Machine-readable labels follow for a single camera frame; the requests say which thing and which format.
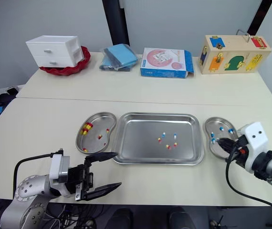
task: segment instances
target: white and blue box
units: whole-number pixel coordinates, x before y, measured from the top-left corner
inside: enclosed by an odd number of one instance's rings
[[[186,50],[144,48],[140,72],[142,76],[186,78],[194,73],[192,55]]]

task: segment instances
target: red latch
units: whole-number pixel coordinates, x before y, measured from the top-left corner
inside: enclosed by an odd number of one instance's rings
[[[251,40],[254,43],[255,47],[258,47],[260,49],[265,49],[267,47],[262,38],[252,37]]]

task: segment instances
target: pill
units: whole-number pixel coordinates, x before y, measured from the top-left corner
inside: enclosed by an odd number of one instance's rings
[[[86,135],[88,133],[88,129],[85,129],[83,132],[83,135]]]

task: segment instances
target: stainless steel tray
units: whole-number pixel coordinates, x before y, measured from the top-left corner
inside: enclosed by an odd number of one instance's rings
[[[208,146],[211,152],[219,158],[226,159],[229,154],[224,151],[217,142],[213,144],[212,139],[214,138],[216,140],[217,138],[227,137],[234,140],[238,138],[234,126],[224,118],[212,117],[206,121],[205,128],[208,135]]]
[[[93,127],[83,134],[86,123]],[[98,153],[105,150],[109,144],[109,138],[116,125],[116,116],[109,112],[100,112],[88,118],[80,127],[75,141],[77,149],[86,154]]]
[[[199,122],[189,114],[124,114],[112,151],[120,164],[197,165],[204,155]]]

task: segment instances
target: white table surface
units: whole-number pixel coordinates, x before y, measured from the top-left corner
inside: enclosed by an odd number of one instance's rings
[[[70,76],[38,70],[17,97],[272,106],[272,94],[259,73],[202,75],[198,58],[193,58],[195,74],[186,79],[143,77],[139,64],[131,72],[102,71],[102,57],[99,52],[91,52],[87,68]]]
[[[0,116],[0,198],[11,198],[15,164],[26,157],[64,149],[70,166],[82,164],[85,154],[75,146],[80,125],[92,114],[112,112],[118,119],[127,112],[185,113],[196,116],[202,127],[205,156],[196,166],[120,165],[113,160],[91,167],[94,187],[122,182],[105,197],[92,200],[100,204],[261,206],[234,193],[225,181],[225,162],[206,147],[203,125],[207,118],[220,116],[236,128],[261,121],[272,150],[272,107],[209,106],[123,103],[58,99],[17,98]],[[20,166],[18,182],[30,175],[49,173],[50,159],[26,162]],[[240,191],[272,202],[272,186],[247,173],[236,164],[230,168],[232,184]],[[74,202],[58,198],[55,202]]]

